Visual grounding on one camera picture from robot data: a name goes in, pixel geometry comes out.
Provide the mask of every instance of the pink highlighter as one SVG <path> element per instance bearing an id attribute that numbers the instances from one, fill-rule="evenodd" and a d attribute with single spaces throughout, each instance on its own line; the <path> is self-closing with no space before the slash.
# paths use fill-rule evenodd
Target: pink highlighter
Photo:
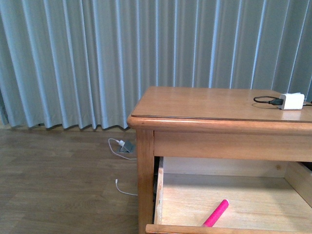
<path id="1" fill-rule="evenodd" d="M 209 218 L 201 225 L 202 227 L 212 227 L 217 220 L 221 217 L 223 212 L 229 207 L 229 201 L 223 200 L 220 205 L 214 210 L 214 212 L 209 216 Z"/>

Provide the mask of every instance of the laminate flooring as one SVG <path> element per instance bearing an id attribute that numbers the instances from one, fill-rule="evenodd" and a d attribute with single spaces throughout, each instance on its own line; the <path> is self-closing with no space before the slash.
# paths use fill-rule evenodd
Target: laminate flooring
<path id="1" fill-rule="evenodd" d="M 137 193 L 137 161 L 113 155 L 110 137 L 135 142 L 126 132 L 0 129 L 0 234 L 137 234 L 137 196 L 115 187 Z"/>

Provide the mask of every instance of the white charger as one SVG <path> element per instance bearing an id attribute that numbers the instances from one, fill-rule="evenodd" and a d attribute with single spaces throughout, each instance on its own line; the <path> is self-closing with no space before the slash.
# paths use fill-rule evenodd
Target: white charger
<path id="1" fill-rule="evenodd" d="M 304 102 L 304 94 L 281 94 L 279 97 L 283 100 L 283 104 L 278 106 L 281 110 L 301 110 Z"/>

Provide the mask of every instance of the charger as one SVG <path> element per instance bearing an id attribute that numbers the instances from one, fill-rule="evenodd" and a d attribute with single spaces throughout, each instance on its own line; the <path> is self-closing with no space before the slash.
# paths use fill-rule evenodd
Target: charger
<path id="1" fill-rule="evenodd" d="M 272 98 L 271 100 L 261 101 L 261 98 Z M 281 110 L 301 110 L 303 106 L 312 106 L 310 104 L 304 104 L 304 94 L 281 94 L 280 97 L 272 96 L 259 96 L 254 97 L 253 100 L 258 103 L 267 103 L 273 106 L 278 106 Z"/>
<path id="2" fill-rule="evenodd" d="M 279 99 L 283 100 L 283 104 L 278 108 L 281 110 L 301 110 L 304 102 L 304 94 L 281 94 Z"/>

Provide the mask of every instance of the white cord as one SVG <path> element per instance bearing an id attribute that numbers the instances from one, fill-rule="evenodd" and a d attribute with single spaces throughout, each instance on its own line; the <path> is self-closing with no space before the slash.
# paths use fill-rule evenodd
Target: white cord
<path id="1" fill-rule="evenodd" d="M 118 190 L 119 192 L 121 192 L 122 194 L 131 195 L 131 196 L 137 196 L 137 194 L 130 194 L 130 193 L 126 193 L 126 192 L 123 192 L 122 190 L 120 190 L 120 189 L 118 188 L 118 185 L 117 185 L 118 179 L 115 180 L 115 183 L 116 183 L 116 188 L 117 188 L 117 190 Z"/>
<path id="2" fill-rule="evenodd" d="M 114 138 L 109 138 L 109 139 L 108 139 L 109 148 L 111 149 L 111 151 L 113 152 L 114 155 L 117 155 L 117 156 L 122 157 L 122 158 L 127 159 L 127 160 L 136 160 L 136 158 L 128 158 L 128 157 L 125 157 L 125 156 L 122 156 L 122 155 L 119 155 L 119 154 L 115 153 L 115 152 L 113 151 L 112 147 L 111 147 L 110 140 L 114 140 L 114 141 L 116 141 L 118 144 L 119 144 L 121 141 L 116 140 L 116 139 L 114 139 Z"/>

